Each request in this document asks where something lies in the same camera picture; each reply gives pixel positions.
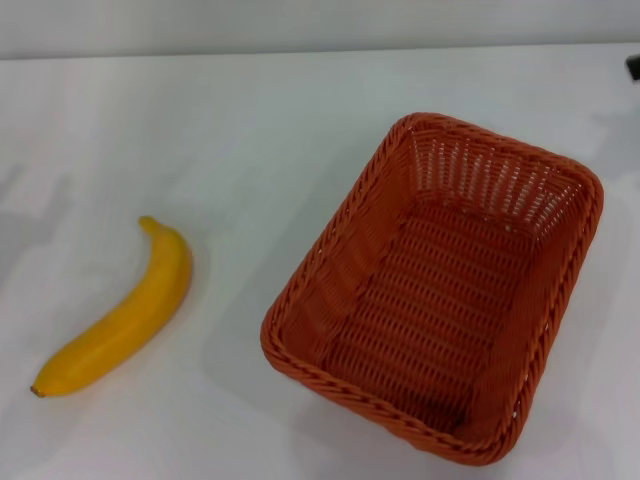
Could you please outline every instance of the basket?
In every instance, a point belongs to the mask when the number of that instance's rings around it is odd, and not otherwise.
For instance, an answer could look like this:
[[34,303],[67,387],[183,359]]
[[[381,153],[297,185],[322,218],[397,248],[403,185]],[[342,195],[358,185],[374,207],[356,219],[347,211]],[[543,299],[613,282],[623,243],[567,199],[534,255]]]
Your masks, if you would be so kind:
[[573,160],[409,115],[269,309],[264,353],[420,450],[495,462],[522,431],[602,206]]

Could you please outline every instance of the banana tip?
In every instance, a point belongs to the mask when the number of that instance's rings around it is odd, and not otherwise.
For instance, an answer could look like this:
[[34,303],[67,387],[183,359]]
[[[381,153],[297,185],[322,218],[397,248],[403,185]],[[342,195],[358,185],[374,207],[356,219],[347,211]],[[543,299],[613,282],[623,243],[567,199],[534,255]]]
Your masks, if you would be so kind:
[[44,398],[44,397],[45,397],[45,394],[44,394],[44,393],[42,393],[40,390],[38,390],[38,389],[37,389],[36,387],[34,387],[33,385],[31,386],[31,392],[32,392],[36,397],[39,397],[39,398]]
[[149,215],[140,217],[138,219],[138,223],[140,224],[140,227],[142,227],[142,229],[149,235],[153,235],[153,233],[156,232],[158,230],[158,227],[160,226],[160,224]]

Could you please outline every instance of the basket bottom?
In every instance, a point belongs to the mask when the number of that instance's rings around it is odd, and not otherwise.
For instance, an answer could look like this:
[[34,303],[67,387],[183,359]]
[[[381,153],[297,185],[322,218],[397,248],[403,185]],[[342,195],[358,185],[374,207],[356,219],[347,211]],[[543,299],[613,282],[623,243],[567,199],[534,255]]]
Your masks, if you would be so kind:
[[321,368],[455,435],[532,248],[509,225],[417,204]]

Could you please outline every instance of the yellow banana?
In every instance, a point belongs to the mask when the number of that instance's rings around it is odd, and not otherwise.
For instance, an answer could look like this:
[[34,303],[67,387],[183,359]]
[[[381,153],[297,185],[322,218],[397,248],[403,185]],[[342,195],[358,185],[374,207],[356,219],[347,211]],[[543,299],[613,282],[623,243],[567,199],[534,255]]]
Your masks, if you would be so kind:
[[151,237],[147,271],[129,295],[42,367],[31,391],[66,395],[98,380],[138,351],[173,316],[191,282],[189,245],[174,229],[141,217]]

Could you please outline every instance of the table surface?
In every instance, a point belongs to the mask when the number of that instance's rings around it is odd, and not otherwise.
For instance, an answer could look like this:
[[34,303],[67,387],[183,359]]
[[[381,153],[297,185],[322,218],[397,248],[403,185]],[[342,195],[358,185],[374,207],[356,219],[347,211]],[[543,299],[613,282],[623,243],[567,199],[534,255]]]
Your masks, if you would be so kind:
[[[637,479],[640,45],[0,62],[0,478]],[[264,313],[393,122],[435,111],[587,164],[606,200],[516,448],[418,452],[274,371]],[[39,367],[195,252],[177,317],[73,396]]]

